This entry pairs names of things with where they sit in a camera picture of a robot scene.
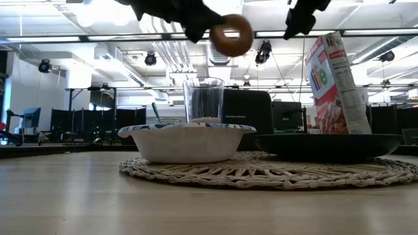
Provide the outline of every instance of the bowl rim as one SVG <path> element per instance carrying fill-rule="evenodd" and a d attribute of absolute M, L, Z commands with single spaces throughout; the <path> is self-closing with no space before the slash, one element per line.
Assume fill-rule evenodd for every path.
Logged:
<path fill-rule="evenodd" d="M 245 130 L 247 133 L 254 133 L 257 130 L 254 127 L 248 125 L 238 125 L 238 124 L 226 124 L 226 123 L 168 123 L 168 124 L 149 124 L 149 125 L 133 125 L 129 127 L 122 127 L 118 134 L 127 133 L 132 131 L 150 131 L 150 130 L 160 130 L 160 129 L 172 129 L 172 128 L 230 128 L 230 129 L 241 129 Z"/>

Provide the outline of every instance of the white wall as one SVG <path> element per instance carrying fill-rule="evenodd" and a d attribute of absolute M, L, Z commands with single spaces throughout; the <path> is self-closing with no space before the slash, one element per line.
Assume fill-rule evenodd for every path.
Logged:
<path fill-rule="evenodd" d="M 21 114 L 27 108 L 41 107 L 39 131 L 49 131 L 52 109 L 67 109 L 65 97 L 66 79 L 61 77 L 58 82 L 56 74 L 42 74 L 38 67 L 23 60 L 19 60 L 15 53 L 9 53 L 7 59 L 8 71 L 6 96 L 10 100 L 4 105 L 3 119 L 6 121 L 5 111 L 10 108 L 15 114 Z M 10 131 L 19 125 L 20 118 L 13 117 L 10 122 Z"/>

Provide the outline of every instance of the doughnut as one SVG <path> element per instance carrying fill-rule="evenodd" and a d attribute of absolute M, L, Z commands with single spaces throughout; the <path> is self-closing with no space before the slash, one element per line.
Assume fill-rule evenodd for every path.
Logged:
<path fill-rule="evenodd" d="M 210 40 L 217 51 L 223 55 L 236 57 L 244 55 L 253 44 L 253 29 L 244 17 L 237 14 L 224 16 L 224 25 L 215 25 L 210 29 Z M 239 38 L 229 38 L 223 33 L 224 29 L 236 29 L 240 33 Z"/>

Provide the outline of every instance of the wooden table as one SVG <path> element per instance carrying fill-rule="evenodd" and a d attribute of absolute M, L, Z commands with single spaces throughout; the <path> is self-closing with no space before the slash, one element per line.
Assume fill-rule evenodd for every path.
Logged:
<path fill-rule="evenodd" d="M 326 191 L 179 187 L 120 174 L 118 163 L 136 154 L 0 160 L 0 234 L 418 234 L 418 183 Z"/>

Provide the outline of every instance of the ceiling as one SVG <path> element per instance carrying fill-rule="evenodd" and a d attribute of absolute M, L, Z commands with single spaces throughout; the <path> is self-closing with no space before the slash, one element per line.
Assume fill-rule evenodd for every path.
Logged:
<path fill-rule="evenodd" d="M 286 28 L 285 18 L 287 16 L 287 0 L 245 0 L 242 8 L 242 15 L 245 16 L 253 29 L 261 30 L 284 30 Z M 398 0 L 395 4 L 389 5 L 385 0 L 332 0 L 328 9 L 324 12 L 315 12 L 317 23 L 315 29 L 379 29 L 379 28 L 401 28 L 418 25 L 416 0 Z M 100 8 L 95 12 L 95 23 L 89 27 L 81 18 L 78 5 L 64 4 L 60 0 L 51 1 L 11 1 L 0 0 L 0 37 L 3 36 L 39 36 L 39 35 L 107 35 L 118 33 L 145 33 L 135 19 L 135 15 L 129 8 L 119 10 L 108 10 Z M 125 25 L 117 26 L 115 19 L 124 16 L 127 21 Z M 381 40 L 381 37 L 351 37 L 344 38 L 344 46 L 349 57 L 363 51 L 373 43 Z M 315 39 L 272 39 L 272 54 L 274 57 L 266 62 L 264 69 L 257 69 L 255 66 L 255 54 L 262 43 L 262 40 L 254 40 L 252 49 L 244 56 L 231 60 L 231 74 L 229 83 L 242 85 L 249 75 L 251 85 L 273 86 L 273 85 L 306 85 L 306 69 L 302 64 L 302 58 L 306 56 L 313 46 Z M 25 45 L 25 50 L 38 51 L 62 51 L 67 50 L 85 59 L 82 55 L 83 48 L 87 45 L 82 43 L 56 44 L 56 45 Z M 167 66 L 157 54 L 157 64 L 146 66 L 144 56 L 146 52 L 154 51 L 151 42 L 109 42 L 109 47 L 117 47 L 124 54 L 124 62 L 135 72 L 143 76 L 147 85 L 156 86 L 164 84 L 166 79 Z M 198 76 L 208 76 L 208 60 L 206 47 L 207 42 L 201 41 L 198 44 L 186 42 L 190 60 L 197 70 Z M 382 64 L 379 61 L 369 61 L 357 65 L 358 69 L 367 71 L 364 76 L 355 77 L 357 84 L 379 84 L 385 78 L 395 76 L 404 71 L 414 69 L 418 59 L 418 39 L 412 39 L 397 48 L 393 49 L 396 58 L 393 62 Z M 93 82 L 105 82 L 102 76 L 93 77 Z M 418 81 L 418 75 L 406 76 L 396 83 L 406 84 Z M 397 89 L 386 92 L 385 95 L 399 96 L 407 89 Z M 143 91 L 121 92 L 120 95 L 134 96 L 145 95 Z"/>

